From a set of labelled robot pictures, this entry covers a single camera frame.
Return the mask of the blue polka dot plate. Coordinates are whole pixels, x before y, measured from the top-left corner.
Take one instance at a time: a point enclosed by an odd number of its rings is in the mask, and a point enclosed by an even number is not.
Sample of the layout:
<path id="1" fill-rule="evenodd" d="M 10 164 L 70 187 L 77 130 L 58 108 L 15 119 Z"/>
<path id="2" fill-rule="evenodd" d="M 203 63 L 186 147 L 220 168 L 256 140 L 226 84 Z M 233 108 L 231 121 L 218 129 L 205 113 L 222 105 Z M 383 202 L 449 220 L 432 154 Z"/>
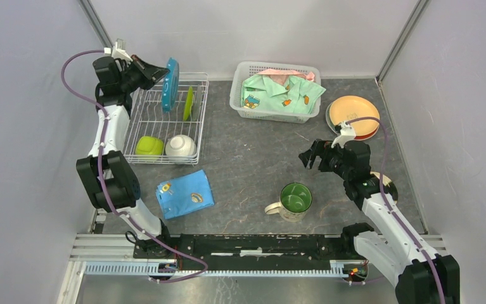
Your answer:
<path id="1" fill-rule="evenodd" d="M 179 86 L 179 62 L 175 58 L 169 58 L 167 62 L 169 73 L 163 78 L 162 110 L 165 113 L 172 111 Z"/>

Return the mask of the lime green plate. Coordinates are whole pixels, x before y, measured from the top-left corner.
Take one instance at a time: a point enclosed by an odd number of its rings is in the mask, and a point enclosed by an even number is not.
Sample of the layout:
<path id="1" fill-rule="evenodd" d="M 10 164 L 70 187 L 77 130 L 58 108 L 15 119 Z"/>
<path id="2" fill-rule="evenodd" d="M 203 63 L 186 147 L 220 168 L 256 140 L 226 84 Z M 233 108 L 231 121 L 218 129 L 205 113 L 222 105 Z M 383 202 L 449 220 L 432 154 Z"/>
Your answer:
<path id="1" fill-rule="evenodd" d="M 189 86 L 187 91 L 186 101 L 184 105 L 183 120 L 186 122 L 191 118 L 192 107 L 194 100 L 194 90 L 192 86 Z"/>

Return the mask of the lime green bowl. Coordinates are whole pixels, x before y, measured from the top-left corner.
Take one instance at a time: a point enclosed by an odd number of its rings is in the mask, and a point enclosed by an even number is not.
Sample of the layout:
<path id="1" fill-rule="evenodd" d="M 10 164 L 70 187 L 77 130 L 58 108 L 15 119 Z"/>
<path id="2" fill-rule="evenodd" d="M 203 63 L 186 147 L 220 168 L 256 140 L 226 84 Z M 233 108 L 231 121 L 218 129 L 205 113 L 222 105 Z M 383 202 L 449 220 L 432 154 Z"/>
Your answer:
<path id="1" fill-rule="evenodd" d="M 137 155 L 156 156 L 163 155 L 164 142 L 152 136 L 142 136 L 136 144 L 135 153 Z"/>

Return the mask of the white round bowl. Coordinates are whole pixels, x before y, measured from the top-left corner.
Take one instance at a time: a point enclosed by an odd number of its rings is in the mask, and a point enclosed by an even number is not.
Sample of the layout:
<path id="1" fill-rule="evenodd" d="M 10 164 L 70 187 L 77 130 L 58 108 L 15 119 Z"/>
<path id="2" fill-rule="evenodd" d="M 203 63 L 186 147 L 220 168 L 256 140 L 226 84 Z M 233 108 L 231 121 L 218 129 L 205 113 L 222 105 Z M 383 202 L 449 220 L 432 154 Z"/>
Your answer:
<path id="1" fill-rule="evenodd" d="M 193 156 L 196 152 L 197 145 L 195 141 L 184 134 L 170 138 L 165 145 L 165 154 L 167 156 Z"/>

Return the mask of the cream plate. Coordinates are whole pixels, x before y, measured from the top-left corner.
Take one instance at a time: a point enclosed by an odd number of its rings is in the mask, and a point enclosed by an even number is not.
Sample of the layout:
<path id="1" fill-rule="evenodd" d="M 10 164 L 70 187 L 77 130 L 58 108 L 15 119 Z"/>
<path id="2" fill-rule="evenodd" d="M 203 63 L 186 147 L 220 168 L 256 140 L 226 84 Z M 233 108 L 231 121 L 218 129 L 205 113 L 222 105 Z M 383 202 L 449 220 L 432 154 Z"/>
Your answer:
<path id="1" fill-rule="evenodd" d="M 374 182 L 376 191 L 372 194 L 372 196 L 378 195 L 379 197 L 381 197 L 381 191 L 379 185 L 380 173 L 371 171 L 370 174 L 373 175 L 376 179 L 376 182 Z M 387 196 L 388 202 L 391 205 L 396 205 L 398 203 L 398 198 L 399 198 L 398 190 L 394 182 L 386 175 L 383 176 L 383 190 L 385 192 L 385 195 Z"/>

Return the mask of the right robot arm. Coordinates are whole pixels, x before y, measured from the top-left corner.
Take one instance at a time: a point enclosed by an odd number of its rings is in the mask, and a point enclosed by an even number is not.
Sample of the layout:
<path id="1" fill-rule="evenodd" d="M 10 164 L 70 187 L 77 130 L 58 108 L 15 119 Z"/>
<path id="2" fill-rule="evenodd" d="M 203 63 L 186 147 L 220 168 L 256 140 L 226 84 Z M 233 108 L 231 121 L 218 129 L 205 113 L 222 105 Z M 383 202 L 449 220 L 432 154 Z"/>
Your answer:
<path id="1" fill-rule="evenodd" d="M 378 228 L 361 224 L 344 229 L 340 251 L 372 263 L 393 286 L 399 303 L 460 303 L 460 267 L 452 255 L 441 255 L 401 214 L 383 182 L 371 171 L 370 147 L 360 141 L 344 145 L 316 140 L 299 154 L 305 168 L 320 158 L 320 172 L 343 180 L 348 198 Z"/>

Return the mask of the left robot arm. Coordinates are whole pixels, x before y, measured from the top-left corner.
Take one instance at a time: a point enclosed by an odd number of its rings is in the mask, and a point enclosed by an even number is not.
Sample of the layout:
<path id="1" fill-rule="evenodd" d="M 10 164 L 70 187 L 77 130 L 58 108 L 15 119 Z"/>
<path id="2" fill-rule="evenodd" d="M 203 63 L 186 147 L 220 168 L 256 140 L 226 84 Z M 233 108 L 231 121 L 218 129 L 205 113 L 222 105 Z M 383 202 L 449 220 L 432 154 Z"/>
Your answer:
<path id="1" fill-rule="evenodd" d="M 138 257 L 165 258 L 173 241 L 166 225 L 145 206 L 138 178 L 122 148 L 132 110 L 131 94 L 152 88 L 169 72 L 140 57 L 106 55 L 93 62 L 99 80 L 95 105 L 99 124 L 87 157 L 77 160 L 76 169 L 93 207 L 122 219 L 128 226 L 126 239 Z"/>

